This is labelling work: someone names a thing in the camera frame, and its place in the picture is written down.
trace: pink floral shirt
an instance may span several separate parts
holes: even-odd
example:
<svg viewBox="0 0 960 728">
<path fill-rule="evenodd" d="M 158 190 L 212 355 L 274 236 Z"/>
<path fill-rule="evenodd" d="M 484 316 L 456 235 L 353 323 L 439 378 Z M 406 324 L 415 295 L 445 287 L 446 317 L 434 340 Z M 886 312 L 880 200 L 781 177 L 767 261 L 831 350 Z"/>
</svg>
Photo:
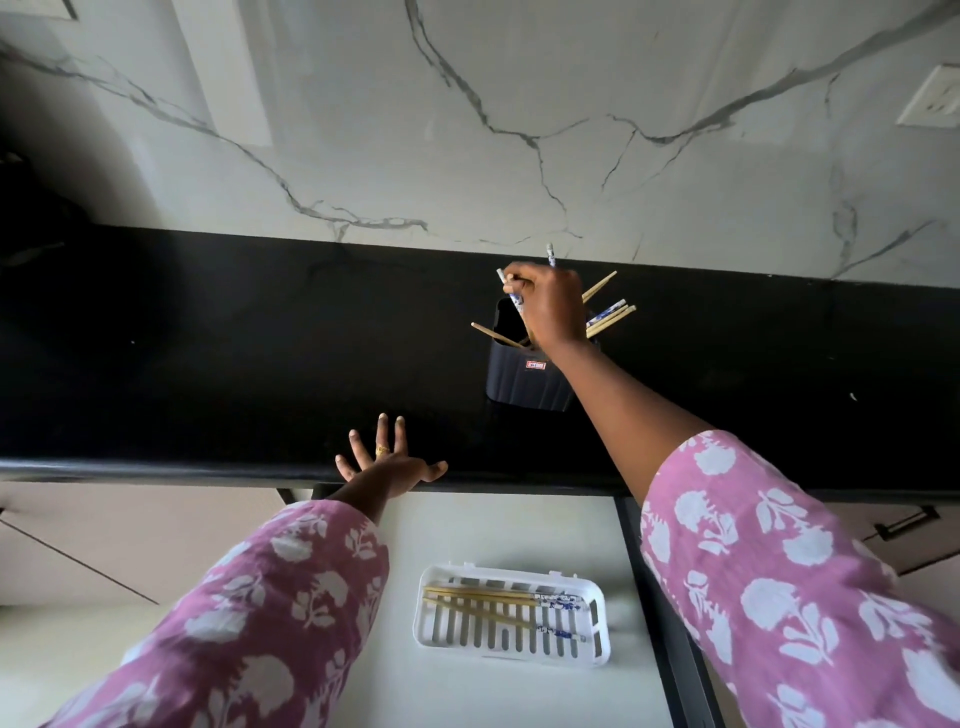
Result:
<svg viewBox="0 0 960 728">
<path fill-rule="evenodd" d="M 755 728 L 960 726 L 960 628 L 732 435 L 660 467 L 643 556 Z M 344 503 L 280 511 L 235 546 L 56 728 L 320 728 L 388 572 Z"/>
</svg>

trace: hand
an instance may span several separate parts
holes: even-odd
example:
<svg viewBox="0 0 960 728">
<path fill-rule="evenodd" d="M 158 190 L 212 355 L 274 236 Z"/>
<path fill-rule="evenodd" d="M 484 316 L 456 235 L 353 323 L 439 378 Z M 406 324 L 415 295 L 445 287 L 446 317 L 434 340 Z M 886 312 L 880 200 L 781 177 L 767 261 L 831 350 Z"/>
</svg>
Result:
<svg viewBox="0 0 960 728">
<path fill-rule="evenodd" d="M 360 440 L 360 433 L 352 429 L 349 434 L 350 448 L 362 472 L 369 472 L 373 480 L 382 482 L 385 479 L 389 487 L 388 497 L 402 496 L 417 483 L 424 481 L 432 483 L 446 473 L 445 461 L 435 465 L 427 465 L 418 457 L 407 455 L 407 427 L 402 417 L 397 417 L 394 423 L 394 449 L 390 450 L 390 440 L 387 435 L 389 418 L 386 414 L 380 415 L 376 421 L 376 456 L 370 453 Z M 337 455 L 337 470 L 350 482 L 357 471 L 350 465 L 346 457 Z"/>
<path fill-rule="evenodd" d="M 523 318 L 547 356 L 563 344 L 587 341 L 583 288 L 574 271 L 511 263 L 504 273 L 504 292 L 523 299 Z"/>
</svg>

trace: black countertop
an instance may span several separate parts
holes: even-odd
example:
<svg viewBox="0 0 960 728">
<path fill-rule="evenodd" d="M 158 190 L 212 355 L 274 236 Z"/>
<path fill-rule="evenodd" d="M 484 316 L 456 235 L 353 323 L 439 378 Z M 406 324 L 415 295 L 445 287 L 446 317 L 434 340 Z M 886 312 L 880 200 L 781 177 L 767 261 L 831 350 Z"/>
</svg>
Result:
<svg viewBox="0 0 960 728">
<path fill-rule="evenodd" d="M 484 395 L 510 259 L 93 228 L 0 276 L 0 476 L 337 482 L 387 411 L 438 488 L 622 493 L 579 404 Z M 562 264 L 637 306 L 606 353 L 808 490 L 954 488 L 960 291 Z"/>
</svg>

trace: plastic basket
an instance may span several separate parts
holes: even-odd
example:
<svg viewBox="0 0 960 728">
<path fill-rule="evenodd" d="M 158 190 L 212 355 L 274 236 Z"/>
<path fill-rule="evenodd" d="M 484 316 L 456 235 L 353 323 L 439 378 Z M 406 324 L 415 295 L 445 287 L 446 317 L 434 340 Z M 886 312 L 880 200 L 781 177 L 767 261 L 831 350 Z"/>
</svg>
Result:
<svg viewBox="0 0 960 728">
<path fill-rule="evenodd" d="M 574 595 L 587 604 L 581 611 L 494 604 L 478 598 L 457 599 L 456 604 L 485 615 L 464 614 L 423 601 L 423 590 L 439 586 L 472 586 L 485 590 L 508 590 L 523 594 Z M 432 566 L 420 577 L 414 616 L 414 639 L 424 647 L 442 648 L 473 657 L 495 657 L 567 667 L 597 667 L 610 659 L 610 633 L 603 592 L 592 581 L 563 576 L 559 571 L 533 573 L 503 569 Z M 532 628 L 497 623 L 497 618 L 530 622 L 586 637 L 585 642 Z"/>
</svg>

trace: person's left hand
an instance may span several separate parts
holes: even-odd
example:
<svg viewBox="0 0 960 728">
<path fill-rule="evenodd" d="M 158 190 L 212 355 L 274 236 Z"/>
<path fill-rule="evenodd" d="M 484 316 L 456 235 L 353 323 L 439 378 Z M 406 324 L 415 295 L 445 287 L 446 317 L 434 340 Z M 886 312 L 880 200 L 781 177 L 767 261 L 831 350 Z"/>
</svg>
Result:
<svg viewBox="0 0 960 728">
<path fill-rule="evenodd" d="M 407 427 L 402 417 L 397 417 L 394 423 L 394 448 L 390 449 L 388 436 L 390 419 L 384 413 L 376 421 L 376 450 L 374 457 L 364 447 L 360 440 L 360 433 L 352 429 L 349 434 L 350 449 L 357 460 L 361 471 L 382 473 L 390 481 L 389 497 L 402 496 L 420 481 L 431 483 L 446 473 L 447 465 L 441 460 L 435 465 L 427 465 L 418 457 L 407 454 Z M 337 470 L 350 482 L 357 471 L 350 465 L 343 455 L 336 457 Z"/>
</svg>

